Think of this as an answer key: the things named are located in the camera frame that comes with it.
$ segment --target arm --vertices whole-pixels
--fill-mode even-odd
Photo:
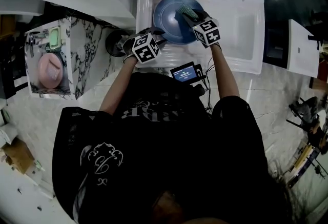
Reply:
[[[323,137],[322,137],[322,139],[321,139],[321,141],[320,141],[320,143],[319,143],[319,148],[320,149],[322,149],[325,145],[327,145],[326,144],[326,141],[327,141],[326,140],[326,134],[324,134]]]
[[[313,133],[313,134],[316,134],[319,126],[320,126],[320,121],[318,120],[316,125],[314,127],[310,128],[310,132]]]
[[[230,95],[239,96],[236,80],[223,56],[220,46],[217,44],[211,45],[211,50],[220,98]]]
[[[100,106],[100,111],[104,111],[113,115],[119,105],[130,81],[131,74],[138,60],[134,57],[129,57],[123,64],[117,78],[108,90],[104,101]]]

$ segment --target fiducial marker cube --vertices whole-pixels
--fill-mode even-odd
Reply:
[[[193,27],[197,40],[210,46],[220,40],[219,23],[216,19],[210,19]]]
[[[160,50],[151,33],[135,38],[132,52],[139,60],[139,63],[144,64],[159,57]]]

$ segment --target blue plate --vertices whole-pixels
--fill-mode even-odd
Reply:
[[[165,34],[162,36],[169,42],[186,45],[196,41],[196,36],[182,15],[176,12],[182,4],[203,10],[196,0],[161,0],[154,10],[153,23],[163,29]]]

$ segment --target marble cabinet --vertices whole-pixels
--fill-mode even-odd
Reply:
[[[63,63],[63,79],[54,89],[45,88],[38,78],[38,62],[49,52],[49,30],[59,27],[62,45],[52,53]],[[25,45],[25,61],[30,94],[40,98],[78,99],[106,78],[111,70],[111,56],[105,41],[112,29],[82,19],[67,17],[28,31],[47,34],[35,44]]]

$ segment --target printed graphic on shirt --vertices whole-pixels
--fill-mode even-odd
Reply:
[[[123,154],[111,144],[102,143],[97,145],[88,155],[88,160],[94,164],[95,175],[106,173],[110,167],[119,167],[123,161]],[[107,178],[99,176],[98,186],[107,186]]]
[[[133,108],[130,108],[127,111],[123,112],[122,119],[127,117],[144,117],[151,122],[160,122],[160,121],[178,121],[178,112],[172,111],[170,108],[166,108],[163,112],[158,112],[162,108],[157,108],[159,106],[159,102],[151,103],[149,101],[139,101],[137,102]]]

